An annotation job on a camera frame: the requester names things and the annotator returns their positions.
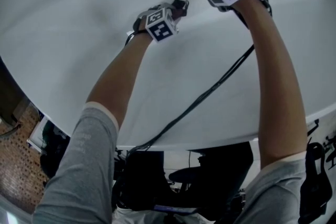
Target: white tabletop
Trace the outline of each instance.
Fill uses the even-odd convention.
[[[71,135],[93,85],[123,48],[136,15],[163,0],[0,0],[0,54],[22,90]],[[189,0],[180,33],[151,44],[118,147],[155,135],[251,45],[245,26],[206,0]],[[336,0],[270,0],[299,79],[307,122],[336,109]],[[154,149],[221,146],[256,137],[259,81],[253,53]]]

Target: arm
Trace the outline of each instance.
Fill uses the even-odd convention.
[[[307,127],[299,83],[278,29],[259,0],[239,0],[234,8],[254,41],[260,78],[259,148],[261,168],[307,147]]]
[[[151,41],[149,34],[136,35],[110,63],[88,97],[87,102],[98,102],[105,106],[115,116],[119,126],[125,118],[140,63]]]

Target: glove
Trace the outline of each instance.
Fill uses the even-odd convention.
[[[218,10],[220,12],[228,12],[230,10],[233,10],[233,12],[238,16],[238,18],[241,20],[241,22],[248,28],[243,16],[240,14],[239,11],[237,11],[236,9],[234,9],[231,6],[220,6],[217,7],[215,6],[210,0],[208,0],[208,2],[210,3],[211,6],[218,8]],[[268,13],[272,16],[272,8],[268,2],[268,0],[260,0],[260,2],[264,5],[264,7],[267,9]]]
[[[187,16],[187,10],[189,7],[189,1],[182,1],[182,0],[174,0],[172,4],[169,3],[162,3],[160,5],[156,5],[149,10],[146,10],[145,12],[142,12],[138,15],[135,23],[133,24],[133,30],[134,30],[134,35],[136,35],[139,32],[139,26],[141,23],[141,19],[143,17],[147,17],[148,15],[154,13],[154,11],[162,9],[162,8],[167,8],[172,12],[172,18],[174,21],[177,21],[177,23],[181,20],[181,17]]]

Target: black cable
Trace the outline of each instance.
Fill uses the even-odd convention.
[[[266,7],[268,13],[272,16],[273,12],[272,12],[272,8],[268,3],[268,0],[260,0],[261,3]],[[237,12],[236,10],[233,9],[233,11],[235,12],[235,14],[238,16],[238,18],[243,22],[243,24],[248,28],[244,18],[242,17],[242,15]],[[219,86],[221,86],[229,77],[231,77],[231,75],[243,64],[243,62],[247,59],[247,57],[254,51],[254,45],[252,45],[230,68],[229,70],[211,87],[209,88],[207,91],[205,91],[204,93],[202,93],[180,116],[178,116],[177,118],[175,118],[174,120],[172,120],[170,123],[168,123],[166,125],[165,128],[163,128],[163,130],[154,138],[150,139],[148,142],[140,145],[140,146],[136,146],[134,148],[132,148],[127,156],[126,156],[126,161],[127,158],[134,153],[135,151],[138,150],[145,150],[147,151],[163,134],[165,134],[170,128],[172,128],[176,123],[178,123],[181,119],[183,119],[185,116],[187,116],[191,111],[193,111],[199,104],[201,104],[209,95],[211,95],[216,89],[218,89]]]
[[[193,111],[199,104],[201,104],[209,95],[211,95],[219,86],[221,86],[247,59],[247,57],[253,52],[254,45],[252,45],[231,67],[230,69],[207,91],[202,93],[180,116],[172,120],[170,123],[166,125],[165,128],[154,138],[149,140],[148,142],[136,146],[132,148],[128,155],[131,155],[135,151],[145,150],[147,151],[163,134],[165,134],[170,128],[172,128],[176,123],[178,123],[181,119],[187,116],[191,111]]]
[[[311,135],[319,127],[320,120],[317,119],[314,121],[314,123],[315,123],[315,126],[311,130],[308,131],[307,136]]]
[[[19,130],[21,128],[21,124],[17,124],[13,129],[11,129],[10,131],[4,133],[4,134],[0,134],[0,138],[8,138],[10,137],[12,134],[14,134],[17,130]]]
[[[132,32],[132,33],[127,37],[124,47],[131,41],[131,39],[132,39],[134,36],[136,36],[137,34],[143,34],[143,33],[148,34],[148,31],[147,31],[146,29],[144,29],[144,30],[138,30],[138,31],[134,31],[134,32]]]

